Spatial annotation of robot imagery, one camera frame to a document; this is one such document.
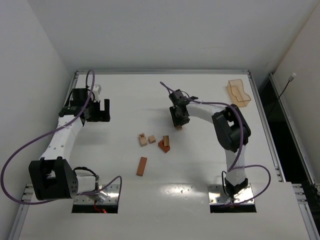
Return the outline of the light wood long block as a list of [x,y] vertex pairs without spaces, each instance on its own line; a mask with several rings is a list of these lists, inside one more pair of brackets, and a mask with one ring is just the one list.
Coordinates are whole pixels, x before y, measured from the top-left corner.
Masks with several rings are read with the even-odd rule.
[[176,126],[175,128],[176,128],[178,131],[180,131],[180,130],[183,129],[181,125],[178,125],[178,126]]

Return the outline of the red-brown long block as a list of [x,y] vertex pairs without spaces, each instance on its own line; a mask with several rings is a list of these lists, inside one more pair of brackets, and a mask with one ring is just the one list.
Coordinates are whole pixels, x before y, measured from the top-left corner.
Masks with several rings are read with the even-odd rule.
[[140,176],[142,177],[144,175],[144,171],[145,171],[145,167],[146,167],[146,164],[147,164],[147,158],[146,157],[141,157],[140,158],[140,161],[139,161],[139,164],[138,164],[138,168],[137,168],[137,171],[136,171],[136,175],[137,176]]

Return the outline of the clear orange plastic box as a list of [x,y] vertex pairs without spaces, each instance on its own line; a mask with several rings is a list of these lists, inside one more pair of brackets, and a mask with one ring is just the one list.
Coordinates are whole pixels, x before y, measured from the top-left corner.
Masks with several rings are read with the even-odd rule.
[[244,84],[241,79],[229,80],[226,89],[232,103],[239,108],[246,107],[251,101],[250,95],[245,92]]

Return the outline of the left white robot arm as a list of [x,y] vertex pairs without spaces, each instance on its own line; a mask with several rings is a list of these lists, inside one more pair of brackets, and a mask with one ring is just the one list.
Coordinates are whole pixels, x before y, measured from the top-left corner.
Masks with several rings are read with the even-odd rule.
[[82,193],[98,190],[98,175],[77,175],[69,164],[76,138],[87,122],[109,122],[110,101],[104,100],[101,109],[101,86],[74,88],[72,99],[59,113],[57,131],[39,160],[29,164],[28,170],[36,198],[39,201],[73,199]]

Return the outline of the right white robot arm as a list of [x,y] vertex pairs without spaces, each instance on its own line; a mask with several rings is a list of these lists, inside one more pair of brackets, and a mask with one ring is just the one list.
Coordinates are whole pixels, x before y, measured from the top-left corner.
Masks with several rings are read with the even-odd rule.
[[172,102],[169,108],[173,125],[181,127],[197,117],[213,124],[217,140],[225,150],[226,167],[223,187],[229,197],[234,197],[248,185],[245,173],[245,149],[251,130],[238,106],[235,104],[219,107],[217,103],[198,103],[192,96],[188,99],[179,89],[168,95]]

